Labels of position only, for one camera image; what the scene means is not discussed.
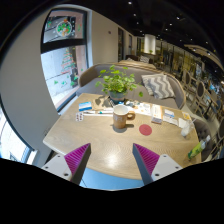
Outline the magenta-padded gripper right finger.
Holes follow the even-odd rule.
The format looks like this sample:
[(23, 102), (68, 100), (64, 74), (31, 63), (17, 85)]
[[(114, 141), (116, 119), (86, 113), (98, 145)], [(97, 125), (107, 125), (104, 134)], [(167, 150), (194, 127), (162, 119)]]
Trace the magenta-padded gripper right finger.
[(182, 169), (167, 154), (158, 155), (136, 143), (133, 144), (132, 153), (145, 185)]

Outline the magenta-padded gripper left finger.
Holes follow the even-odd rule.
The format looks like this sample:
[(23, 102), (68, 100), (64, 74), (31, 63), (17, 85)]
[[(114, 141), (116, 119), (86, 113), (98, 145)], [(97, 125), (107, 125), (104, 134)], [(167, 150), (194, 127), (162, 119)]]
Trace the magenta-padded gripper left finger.
[(57, 154), (42, 169), (79, 185), (91, 154), (91, 144), (87, 143), (66, 155)]

